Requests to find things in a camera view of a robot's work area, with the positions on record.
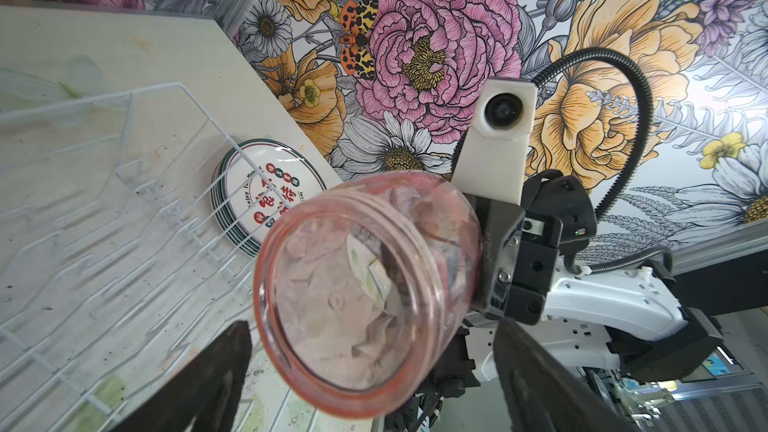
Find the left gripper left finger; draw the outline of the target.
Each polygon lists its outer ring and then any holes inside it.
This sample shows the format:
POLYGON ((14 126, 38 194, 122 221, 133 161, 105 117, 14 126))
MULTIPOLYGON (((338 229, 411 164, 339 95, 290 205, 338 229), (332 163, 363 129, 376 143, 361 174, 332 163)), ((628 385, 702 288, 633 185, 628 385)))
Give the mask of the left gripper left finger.
POLYGON ((251 359, 246 321, 236 321, 116 431, 231 431, 251 359))

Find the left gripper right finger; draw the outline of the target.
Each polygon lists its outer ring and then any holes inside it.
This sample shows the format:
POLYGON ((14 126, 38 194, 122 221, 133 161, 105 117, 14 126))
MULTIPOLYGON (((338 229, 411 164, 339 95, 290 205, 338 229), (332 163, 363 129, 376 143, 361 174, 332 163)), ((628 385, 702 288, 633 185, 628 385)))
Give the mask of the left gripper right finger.
POLYGON ((635 431, 517 322, 504 318, 493 341, 513 431, 635 431))

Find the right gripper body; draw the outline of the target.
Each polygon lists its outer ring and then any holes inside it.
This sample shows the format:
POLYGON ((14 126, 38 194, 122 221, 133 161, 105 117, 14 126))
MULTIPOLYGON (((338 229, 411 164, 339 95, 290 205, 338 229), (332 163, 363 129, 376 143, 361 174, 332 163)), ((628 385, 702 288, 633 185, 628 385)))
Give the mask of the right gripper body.
POLYGON ((482 232, 482 261, 471 309, 489 320, 526 325, 541 319, 556 263, 584 249, 597 232, 582 182, 547 170, 523 186, 521 203, 472 196, 482 232))

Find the pink glass cup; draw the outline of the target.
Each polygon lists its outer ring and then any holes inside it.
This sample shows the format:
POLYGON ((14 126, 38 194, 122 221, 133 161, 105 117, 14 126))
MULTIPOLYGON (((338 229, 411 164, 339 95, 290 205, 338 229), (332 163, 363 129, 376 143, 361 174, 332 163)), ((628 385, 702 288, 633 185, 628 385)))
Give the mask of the pink glass cup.
POLYGON ((275 369, 345 419, 394 411, 469 311, 482 233, 442 177, 392 171, 342 183, 283 215, 254 271, 255 319, 275 369))

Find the white wire dish rack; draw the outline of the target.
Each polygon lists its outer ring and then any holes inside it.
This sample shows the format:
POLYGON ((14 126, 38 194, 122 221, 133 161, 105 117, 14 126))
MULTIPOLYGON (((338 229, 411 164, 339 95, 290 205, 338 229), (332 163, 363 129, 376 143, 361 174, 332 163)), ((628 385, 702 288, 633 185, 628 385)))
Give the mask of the white wire dish rack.
POLYGON ((113 430, 254 325, 255 258, 211 205, 235 145, 179 83, 2 112, 3 430, 113 430))

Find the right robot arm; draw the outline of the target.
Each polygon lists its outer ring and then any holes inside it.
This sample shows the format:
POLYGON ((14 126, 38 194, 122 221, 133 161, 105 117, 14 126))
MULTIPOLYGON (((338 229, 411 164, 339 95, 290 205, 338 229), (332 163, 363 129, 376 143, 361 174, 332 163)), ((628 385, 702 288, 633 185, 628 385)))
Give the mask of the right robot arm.
POLYGON ((675 296, 669 250, 597 265, 571 260, 597 229, 579 179, 548 170, 493 186, 466 173, 453 182, 482 230, 482 269, 464 319, 480 380, 496 377, 506 358, 497 338, 504 319, 564 366, 619 370, 640 382, 684 378, 722 344, 711 320, 675 296))

